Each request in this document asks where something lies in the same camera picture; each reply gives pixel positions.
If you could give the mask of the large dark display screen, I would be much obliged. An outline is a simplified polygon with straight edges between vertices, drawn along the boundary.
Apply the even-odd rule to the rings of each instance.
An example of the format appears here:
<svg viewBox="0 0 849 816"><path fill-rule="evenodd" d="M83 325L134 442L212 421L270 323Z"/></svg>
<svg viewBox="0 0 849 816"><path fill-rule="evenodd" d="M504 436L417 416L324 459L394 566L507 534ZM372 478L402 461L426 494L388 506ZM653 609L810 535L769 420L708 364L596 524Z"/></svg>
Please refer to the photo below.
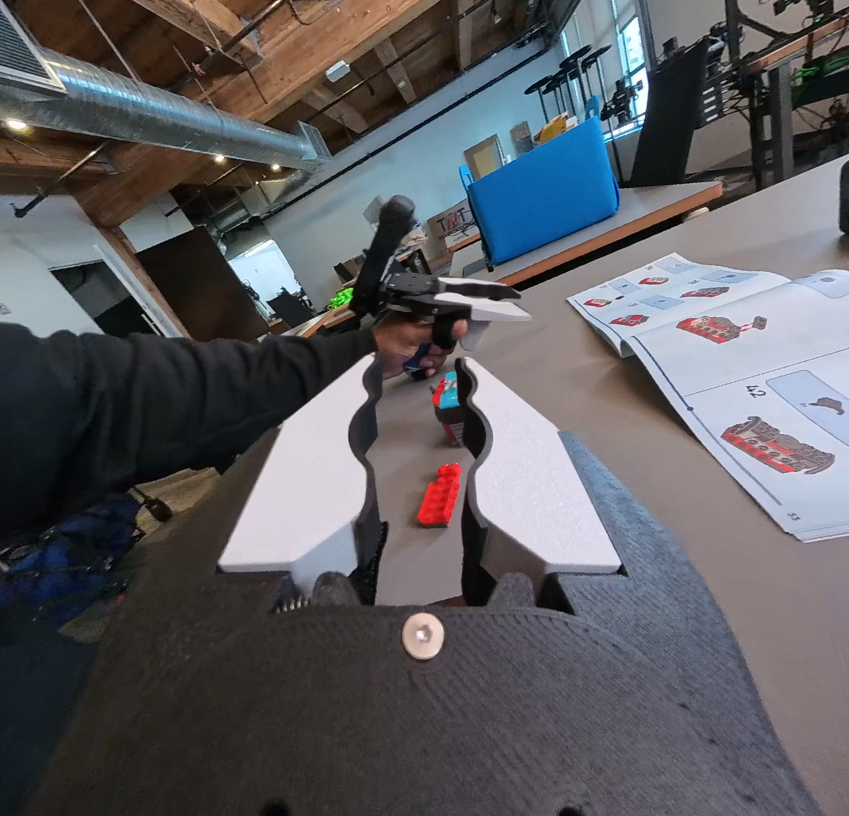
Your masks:
<svg viewBox="0 0 849 816"><path fill-rule="evenodd" d="M268 323L204 227L138 252L136 257L196 341L249 343L268 334Z"/></svg>

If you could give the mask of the red and teal brick model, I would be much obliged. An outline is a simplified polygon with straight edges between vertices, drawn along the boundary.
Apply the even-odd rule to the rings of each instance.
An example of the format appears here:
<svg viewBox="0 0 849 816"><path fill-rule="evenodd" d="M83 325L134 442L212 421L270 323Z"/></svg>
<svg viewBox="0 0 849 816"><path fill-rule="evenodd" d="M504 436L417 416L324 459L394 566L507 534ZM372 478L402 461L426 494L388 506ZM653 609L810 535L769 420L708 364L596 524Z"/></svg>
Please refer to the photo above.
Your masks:
<svg viewBox="0 0 849 816"><path fill-rule="evenodd" d="M462 447L465 410L459 401L458 376L455 370L448 371L432 386L431 402L447 440L455 447Z"/></svg>

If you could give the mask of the red and grey brick assembly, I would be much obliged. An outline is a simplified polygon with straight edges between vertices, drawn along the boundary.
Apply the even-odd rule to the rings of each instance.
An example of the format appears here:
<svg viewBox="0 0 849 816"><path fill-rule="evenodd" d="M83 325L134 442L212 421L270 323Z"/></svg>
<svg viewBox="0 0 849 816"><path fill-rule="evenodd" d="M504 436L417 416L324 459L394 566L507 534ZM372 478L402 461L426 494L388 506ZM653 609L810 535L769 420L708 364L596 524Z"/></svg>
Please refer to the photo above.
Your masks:
<svg viewBox="0 0 849 816"><path fill-rule="evenodd" d="M462 480L459 463L441 465L424 493L417 522L426 528L448 527L456 507Z"/></svg>

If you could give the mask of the blue fabric storage bin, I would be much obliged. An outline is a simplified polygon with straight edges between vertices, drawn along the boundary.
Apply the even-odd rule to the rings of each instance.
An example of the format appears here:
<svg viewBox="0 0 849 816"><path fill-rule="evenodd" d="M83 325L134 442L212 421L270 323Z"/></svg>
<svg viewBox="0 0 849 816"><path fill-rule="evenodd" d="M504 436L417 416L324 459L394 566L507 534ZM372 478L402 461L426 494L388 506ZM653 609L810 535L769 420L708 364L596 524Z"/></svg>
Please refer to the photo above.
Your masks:
<svg viewBox="0 0 849 816"><path fill-rule="evenodd" d="M614 216L621 192L598 118L475 180L459 174L488 270Z"/></svg>

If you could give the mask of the white desk with wooden edge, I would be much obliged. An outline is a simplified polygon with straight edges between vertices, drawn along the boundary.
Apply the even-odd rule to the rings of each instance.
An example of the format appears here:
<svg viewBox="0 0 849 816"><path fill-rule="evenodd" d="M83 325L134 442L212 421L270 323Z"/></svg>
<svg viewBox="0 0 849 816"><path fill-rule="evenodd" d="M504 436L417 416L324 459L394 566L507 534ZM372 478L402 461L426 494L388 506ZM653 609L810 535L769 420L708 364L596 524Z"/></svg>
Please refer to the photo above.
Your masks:
<svg viewBox="0 0 849 816"><path fill-rule="evenodd" d="M669 228L723 195L720 182L663 185L621 191L616 214L505 263L486 267L480 240L451 259L451 278L498 281L517 289L545 281L593 256L624 248L652 231Z"/></svg>

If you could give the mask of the grey desk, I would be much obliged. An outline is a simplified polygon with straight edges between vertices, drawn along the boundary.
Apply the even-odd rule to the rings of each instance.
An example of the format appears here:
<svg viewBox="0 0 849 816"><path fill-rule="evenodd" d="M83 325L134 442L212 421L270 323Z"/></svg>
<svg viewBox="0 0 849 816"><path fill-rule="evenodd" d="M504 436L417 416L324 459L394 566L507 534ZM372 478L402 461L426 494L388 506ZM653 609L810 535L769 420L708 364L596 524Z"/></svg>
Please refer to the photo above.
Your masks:
<svg viewBox="0 0 849 816"><path fill-rule="evenodd" d="M780 533L672 421L645 370L589 333L508 378L575 416L567 438L626 575L524 581L435 609L435 660L401 650L408 609L272 618L306 641L288 728L262 740L259 814L847 814L847 538Z"/></svg>

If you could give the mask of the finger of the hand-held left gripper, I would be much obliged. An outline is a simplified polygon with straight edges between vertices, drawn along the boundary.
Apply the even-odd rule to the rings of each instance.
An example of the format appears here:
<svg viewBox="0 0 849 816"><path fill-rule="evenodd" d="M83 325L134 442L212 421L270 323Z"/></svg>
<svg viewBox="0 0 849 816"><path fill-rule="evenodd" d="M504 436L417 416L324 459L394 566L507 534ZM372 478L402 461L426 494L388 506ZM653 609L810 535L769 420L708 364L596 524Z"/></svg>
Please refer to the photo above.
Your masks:
<svg viewBox="0 0 849 816"><path fill-rule="evenodd" d="M452 293L468 299L521 301L521 294L515 288L497 281L437 277L436 282L438 293Z"/></svg>
<svg viewBox="0 0 849 816"><path fill-rule="evenodd" d="M532 320L532 316L525 309L508 300L467 295L435 295L434 303L439 308L438 314L447 314L462 320L485 323Z"/></svg>

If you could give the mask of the person's left hand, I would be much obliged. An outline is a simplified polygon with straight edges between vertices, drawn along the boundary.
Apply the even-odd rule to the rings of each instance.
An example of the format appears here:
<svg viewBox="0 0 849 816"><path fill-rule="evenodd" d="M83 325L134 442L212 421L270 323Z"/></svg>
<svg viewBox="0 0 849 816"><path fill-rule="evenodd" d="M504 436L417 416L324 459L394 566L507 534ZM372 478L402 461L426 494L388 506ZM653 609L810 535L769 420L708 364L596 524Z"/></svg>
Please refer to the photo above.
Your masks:
<svg viewBox="0 0 849 816"><path fill-rule="evenodd" d="M410 360L418 361L417 376L428 379L443 368L455 345L440 347L434 340L432 323L408 313L390 313L371 332L380 354L384 380L400 376Z"/></svg>

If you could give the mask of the black mesh chair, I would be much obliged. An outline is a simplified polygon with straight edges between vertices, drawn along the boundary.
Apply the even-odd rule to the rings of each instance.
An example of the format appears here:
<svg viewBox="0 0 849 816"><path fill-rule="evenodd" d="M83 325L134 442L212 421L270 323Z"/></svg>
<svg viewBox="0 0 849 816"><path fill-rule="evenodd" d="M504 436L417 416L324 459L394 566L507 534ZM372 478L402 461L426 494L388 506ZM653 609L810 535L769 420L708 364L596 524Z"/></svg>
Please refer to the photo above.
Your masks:
<svg viewBox="0 0 849 816"><path fill-rule="evenodd" d="M649 76L649 97L628 188L676 185L686 174L700 115L710 40L704 36Z"/></svg>

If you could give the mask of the printed cardboard box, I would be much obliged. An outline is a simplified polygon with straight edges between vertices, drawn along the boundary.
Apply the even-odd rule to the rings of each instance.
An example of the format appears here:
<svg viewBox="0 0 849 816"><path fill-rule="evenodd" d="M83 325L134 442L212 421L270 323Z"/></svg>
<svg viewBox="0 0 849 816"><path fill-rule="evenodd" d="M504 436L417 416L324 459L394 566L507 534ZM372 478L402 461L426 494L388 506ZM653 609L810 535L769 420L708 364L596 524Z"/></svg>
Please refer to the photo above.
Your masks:
<svg viewBox="0 0 849 816"><path fill-rule="evenodd" d="M479 240L480 230L467 198L427 219L425 233L430 258L435 259L467 240Z"/></svg>

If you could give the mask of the silver ventilation duct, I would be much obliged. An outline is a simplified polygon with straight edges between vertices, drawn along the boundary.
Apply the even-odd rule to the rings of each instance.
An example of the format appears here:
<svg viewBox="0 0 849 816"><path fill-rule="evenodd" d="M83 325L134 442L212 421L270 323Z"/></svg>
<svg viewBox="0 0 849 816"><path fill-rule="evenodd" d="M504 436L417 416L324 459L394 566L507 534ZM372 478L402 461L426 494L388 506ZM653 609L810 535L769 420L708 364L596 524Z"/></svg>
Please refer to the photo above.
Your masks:
<svg viewBox="0 0 849 816"><path fill-rule="evenodd" d="M40 47L1 3L2 119L48 130L317 172L321 136L286 133Z"/></svg>

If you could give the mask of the framed brown board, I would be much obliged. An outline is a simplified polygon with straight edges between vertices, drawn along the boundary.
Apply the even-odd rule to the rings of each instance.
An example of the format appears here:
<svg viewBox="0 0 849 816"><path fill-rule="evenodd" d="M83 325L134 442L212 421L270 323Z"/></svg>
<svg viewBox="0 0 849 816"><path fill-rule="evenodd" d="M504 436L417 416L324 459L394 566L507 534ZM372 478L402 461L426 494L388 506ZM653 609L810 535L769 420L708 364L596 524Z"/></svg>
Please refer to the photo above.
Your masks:
<svg viewBox="0 0 849 816"><path fill-rule="evenodd" d="M473 181L499 170L505 163L504 151L496 134L463 152Z"/></svg>

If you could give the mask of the person's left forearm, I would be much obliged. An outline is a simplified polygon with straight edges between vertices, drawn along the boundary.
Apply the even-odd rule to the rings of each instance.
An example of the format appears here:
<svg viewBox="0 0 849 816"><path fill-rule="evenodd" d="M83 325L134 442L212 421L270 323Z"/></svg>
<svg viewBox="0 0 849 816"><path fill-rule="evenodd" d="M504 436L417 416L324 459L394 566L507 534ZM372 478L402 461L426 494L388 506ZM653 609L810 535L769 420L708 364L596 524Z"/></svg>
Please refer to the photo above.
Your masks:
<svg viewBox="0 0 849 816"><path fill-rule="evenodd" d="M197 343L3 323L2 537L243 453L376 348L365 331Z"/></svg>

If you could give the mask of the group of black bar stools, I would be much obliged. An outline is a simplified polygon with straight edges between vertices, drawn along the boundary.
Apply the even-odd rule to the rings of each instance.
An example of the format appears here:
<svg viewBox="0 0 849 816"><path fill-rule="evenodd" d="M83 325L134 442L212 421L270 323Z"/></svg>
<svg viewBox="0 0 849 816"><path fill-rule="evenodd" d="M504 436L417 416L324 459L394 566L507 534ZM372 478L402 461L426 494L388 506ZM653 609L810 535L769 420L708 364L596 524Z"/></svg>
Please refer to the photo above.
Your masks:
<svg viewBox="0 0 849 816"><path fill-rule="evenodd" d="M600 58L610 49L611 45L596 50L589 45L580 47L560 62L557 72L538 79L525 89L524 95L535 95L538 99L544 121L550 122L553 117L547 110L547 95L554 97L555 108L568 118L578 121L602 118L602 100L590 91L589 71L599 66Z"/></svg>

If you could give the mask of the brick instruction booklet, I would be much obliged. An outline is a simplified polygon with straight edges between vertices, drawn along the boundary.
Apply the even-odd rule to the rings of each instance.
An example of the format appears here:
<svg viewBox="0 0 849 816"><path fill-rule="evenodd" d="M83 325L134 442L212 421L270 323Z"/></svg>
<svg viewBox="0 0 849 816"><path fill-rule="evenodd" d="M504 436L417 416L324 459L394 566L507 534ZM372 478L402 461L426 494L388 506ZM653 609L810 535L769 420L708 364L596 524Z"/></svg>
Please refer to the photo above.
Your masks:
<svg viewBox="0 0 849 816"><path fill-rule="evenodd" d="M788 534L848 534L848 273L675 253L568 298Z"/></svg>

